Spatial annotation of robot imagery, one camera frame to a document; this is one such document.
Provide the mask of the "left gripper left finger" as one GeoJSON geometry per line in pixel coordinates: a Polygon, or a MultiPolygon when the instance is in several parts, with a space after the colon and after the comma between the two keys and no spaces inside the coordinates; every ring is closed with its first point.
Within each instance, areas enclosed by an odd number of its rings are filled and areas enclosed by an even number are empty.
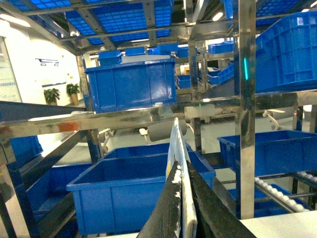
{"type": "Polygon", "coordinates": [[[178,238],[181,231],[182,174],[175,162],[170,170],[157,204],[139,238],[178,238]]]}

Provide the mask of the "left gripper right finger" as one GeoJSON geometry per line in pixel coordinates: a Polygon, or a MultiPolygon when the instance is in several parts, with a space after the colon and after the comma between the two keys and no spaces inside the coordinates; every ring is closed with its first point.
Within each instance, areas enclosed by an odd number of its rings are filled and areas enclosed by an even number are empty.
{"type": "Polygon", "coordinates": [[[255,235],[229,211],[194,166],[190,162],[187,166],[198,220],[196,237],[254,238],[255,235]]]}

